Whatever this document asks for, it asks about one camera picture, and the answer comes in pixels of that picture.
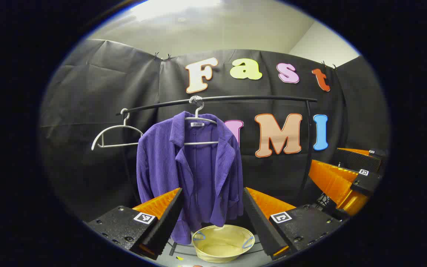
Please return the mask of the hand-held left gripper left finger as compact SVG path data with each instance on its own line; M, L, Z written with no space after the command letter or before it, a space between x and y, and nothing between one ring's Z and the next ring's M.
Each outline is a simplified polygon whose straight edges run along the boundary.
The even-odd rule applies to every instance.
M156 260L171 237L183 206L183 189L177 188L133 208L116 206L88 222L88 226L118 247Z

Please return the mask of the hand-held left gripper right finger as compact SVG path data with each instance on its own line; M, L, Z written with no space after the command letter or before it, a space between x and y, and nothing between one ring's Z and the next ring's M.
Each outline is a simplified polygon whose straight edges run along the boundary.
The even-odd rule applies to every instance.
M295 207L248 187L242 196L244 210L263 250L273 260L306 250L343 224L312 205Z

